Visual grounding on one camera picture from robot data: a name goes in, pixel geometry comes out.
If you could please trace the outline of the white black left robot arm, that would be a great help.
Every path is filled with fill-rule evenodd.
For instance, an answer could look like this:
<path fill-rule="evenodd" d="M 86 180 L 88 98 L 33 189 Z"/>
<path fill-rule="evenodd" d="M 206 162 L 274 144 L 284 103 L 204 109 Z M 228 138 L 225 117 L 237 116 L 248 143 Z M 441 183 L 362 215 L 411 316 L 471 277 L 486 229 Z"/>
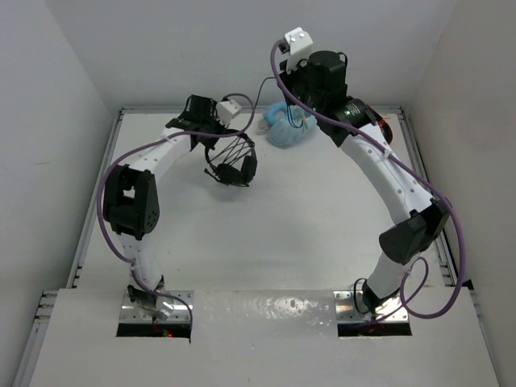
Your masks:
<path fill-rule="evenodd" d="M 232 137 L 230 124 L 240 111 L 240 105 L 230 99 L 192 95 L 156 140 L 121 155 L 101 179 L 98 224 L 109 249 L 128 265 L 127 292 L 144 310 L 165 314 L 182 302 L 165 290 L 150 241 L 160 219 L 158 182 L 196 146 L 211 149 L 219 139 Z"/>

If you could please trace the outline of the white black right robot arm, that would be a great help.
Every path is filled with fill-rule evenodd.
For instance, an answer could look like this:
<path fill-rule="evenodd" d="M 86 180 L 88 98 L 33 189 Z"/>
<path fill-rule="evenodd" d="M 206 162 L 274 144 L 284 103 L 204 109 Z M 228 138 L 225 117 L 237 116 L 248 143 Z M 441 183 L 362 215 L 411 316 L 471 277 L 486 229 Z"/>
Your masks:
<path fill-rule="evenodd" d="M 318 51 L 292 68 L 279 65 L 288 93 L 308 106 L 318 126 L 368 178 L 386 205 L 393 226 L 379 236 L 381 256 L 362 287 L 362 300 L 373 312 L 400 289 L 404 272 L 443 230 L 449 212 L 409 173 L 395 163 L 393 134 L 368 104 L 347 95 L 347 57 L 342 52 Z"/>

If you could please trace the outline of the black headset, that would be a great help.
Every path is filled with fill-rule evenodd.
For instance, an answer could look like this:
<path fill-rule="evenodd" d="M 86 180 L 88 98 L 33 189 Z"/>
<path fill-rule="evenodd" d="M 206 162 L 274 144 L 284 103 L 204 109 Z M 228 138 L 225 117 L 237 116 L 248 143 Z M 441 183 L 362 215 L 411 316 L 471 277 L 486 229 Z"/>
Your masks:
<path fill-rule="evenodd" d="M 235 138 L 218 154 L 210 156 L 212 148 L 205 148 L 204 157 L 208 165 L 204 172 L 223 185 L 248 187 L 257 169 L 255 142 L 245 133 L 226 129 L 225 134 Z"/>

